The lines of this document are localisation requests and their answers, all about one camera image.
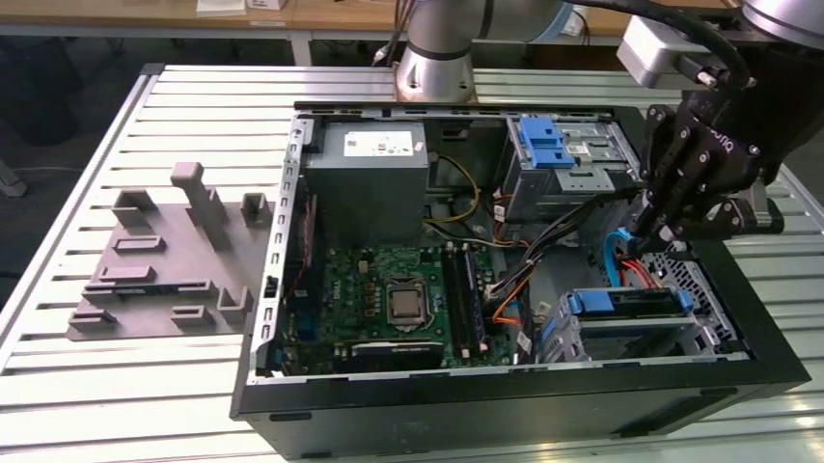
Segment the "floor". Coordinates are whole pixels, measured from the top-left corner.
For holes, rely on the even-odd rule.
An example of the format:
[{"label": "floor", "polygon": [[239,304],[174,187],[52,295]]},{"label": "floor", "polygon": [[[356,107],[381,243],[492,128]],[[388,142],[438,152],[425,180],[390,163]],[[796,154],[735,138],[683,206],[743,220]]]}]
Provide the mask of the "floor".
[{"label": "floor", "polygon": [[[121,56],[114,56],[103,39],[76,39],[67,41],[66,46],[86,82],[83,91],[68,98],[81,121],[78,135],[56,146],[36,148],[0,123],[0,156],[7,164],[14,169],[59,168],[20,171],[28,184],[26,196],[0,197],[0,272],[24,271],[146,63],[293,65],[285,41],[126,40],[126,53]],[[316,65],[364,66],[378,46],[380,43],[317,41],[313,43]],[[519,45],[484,44],[477,47],[473,60],[478,68],[557,68],[569,63],[575,63],[575,68],[619,68],[612,50],[600,47],[587,53],[581,50],[581,47],[543,47],[527,55]],[[818,159],[822,151],[824,134],[788,161],[819,201],[824,200]],[[15,279],[0,278],[0,307],[15,283]]]}]

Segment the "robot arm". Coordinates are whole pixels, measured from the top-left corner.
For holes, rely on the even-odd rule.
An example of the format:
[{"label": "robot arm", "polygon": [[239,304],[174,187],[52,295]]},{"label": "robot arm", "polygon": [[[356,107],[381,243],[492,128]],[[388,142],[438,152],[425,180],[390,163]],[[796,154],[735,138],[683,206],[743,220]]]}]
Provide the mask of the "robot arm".
[{"label": "robot arm", "polygon": [[563,27],[569,4],[635,14],[619,50],[627,69],[647,87],[691,89],[677,110],[648,111],[643,209],[628,226],[637,250],[783,231],[766,186],[824,125],[824,2],[744,0],[698,18],[647,0],[410,1],[396,77],[410,101],[472,98],[473,39],[531,41]]},{"label": "robot arm", "polygon": [[[723,81],[727,71],[707,50],[673,39],[671,30],[659,34],[661,25],[636,17],[627,30],[620,57],[636,80],[648,86],[660,81],[653,58],[667,50],[669,59],[659,63],[669,61],[703,85],[685,92],[677,110],[648,111],[644,208],[629,227],[640,250],[673,239],[782,232],[766,186],[787,155],[824,126],[824,4],[750,0],[743,16],[722,19],[720,34],[752,79],[743,87]],[[649,41],[651,34],[661,40]]]}]

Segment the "black cable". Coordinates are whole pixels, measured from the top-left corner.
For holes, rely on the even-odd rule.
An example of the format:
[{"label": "black cable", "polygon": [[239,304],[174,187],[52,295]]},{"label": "black cable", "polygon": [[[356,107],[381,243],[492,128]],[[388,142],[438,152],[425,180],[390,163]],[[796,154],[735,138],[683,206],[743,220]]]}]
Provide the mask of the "black cable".
[{"label": "black cable", "polygon": [[527,335],[529,339],[529,345],[532,346],[529,351],[523,349],[519,343],[519,365],[527,365],[532,363],[533,353],[536,351],[536,321],[532,316],[532,306],[529,301],[529,284],[524,285],[523,290],[520,291],[519,296],[516,296],[516,300],[519,301],[519,316],[520,316],[520,330]]},{"label": "black cable", "polygon": [[581,45],[591,46],[592,45],[592,35],[591,35],[591,24],[588,23],[588,19],[584,17],[583,14],[580,14],[575,10],[572,11],[572,13],[581,18],[581,22],[584,23],[584,40],[581,41]]},{"label": "black cable", "polygon": [[603,8],[620,13],[647,17],[677,31],[681,31],[695,43],[704,45],[727,65],[728,74],[723,77],[736,88],[750,86],[750,66],[738,53],[735,46],[704,22],[692,15],[649,0],[565,0],[567,3],[585,7]]},{"label": "black cable", "polygon": [[541,260],[548,248],[569,233],[576,231],[584,221],[589,218],[591,213],[607,203],[620,200],[631,200],[639,194],[640,188],[631,187],[619,190],[613,193],[604,193],[589,198],[583,204],[577,205],[569,212],[559,217],[544,229],[539,237],[524,251],[520,267],[509,277],[496,284],[499,292],[513,282],[520,281],[527,272],[533,268],[535,264]]},{"label": "black cable", "polygon": [[401,34],[408,29],[408,25],[410,24],[410,17],[413,16],[413,8],[414,8],[416,0],[408,0],[404,8],[404,13],[401,15],[401,24],[396,27],[396,31],[392,38],[392,45],[389,46],[389,53],[386,54],[386,65],[392,67],[392,57],[396,55],[396,48],[398,47],[398,41],[401,41]]}]

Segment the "metal work table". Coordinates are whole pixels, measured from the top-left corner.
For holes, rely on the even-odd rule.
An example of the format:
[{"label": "metal work table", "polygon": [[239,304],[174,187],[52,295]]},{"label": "metal work table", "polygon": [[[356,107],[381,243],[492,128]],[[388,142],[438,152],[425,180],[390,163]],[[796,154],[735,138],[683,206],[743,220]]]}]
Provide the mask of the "metal work table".
[{"label": "metal work table", "polygon": [[[675,103],[620,72],[477,71],[481,102]],[[229,418],[241,335],[75,343],[67,319],[115,226],[119,188],[182,202],[179,161],[206,167],[225,201],[277,196],[296,100],[388,101],[392,74],[369,68],[167,67],[142,75],[0,314],[0,453],[6,462],[277,461]],[[812,375],[788,395],[751,401],[667,437],[460,450],[393,462],[820,461],[824,458],[824,214],[784,170],[771,187],[782,236],[730,244]],[[353,461],[378,461],[373,458]]]}]

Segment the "blue plastic latch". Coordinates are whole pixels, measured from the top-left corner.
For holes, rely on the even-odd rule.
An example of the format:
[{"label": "blue plastic latch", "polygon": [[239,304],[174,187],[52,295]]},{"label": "blue plastic latch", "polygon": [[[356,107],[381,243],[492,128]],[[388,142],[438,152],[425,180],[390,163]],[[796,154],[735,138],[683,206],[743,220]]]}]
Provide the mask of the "blue plastic latch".
[{"label": "blue plastic latch", "polygon": [[544,331],[541,332],[541,342],[544,342],[547,338],[551,336],[551,334],[553,333],[553,330],[556,329],[556,325],[557,325],[557,320],[553,318],[553,320],[544,327]]},{"label": "blue plastic latch", "polygon": [[567,297],[567,301],[569,301],[569,309],[572,310],[573,314],[579,314],[584,311],[584,308],[581,307],[581,301],[579,300],[579,296],[576,296],[575,294],[571,294]]},{"label": "blue plastic latch", "polygon": [[696,305],[693,304],[693,296],[684,289],[679,289],[679,302],[681,303],[681,310],[684,313],[693,311]]},{"label": "blue plastic latch", "polygon": [[576,294],[581,299],[585,313],[615,312],[613,300],[607,291],[581,291]]},{"label": "blue plastic latch", "polygon": [[527,144],[536,169],[569,169],[576,159],[564,147],[564,134],[549,118],[524,118],[520,120],[520,137]]}]

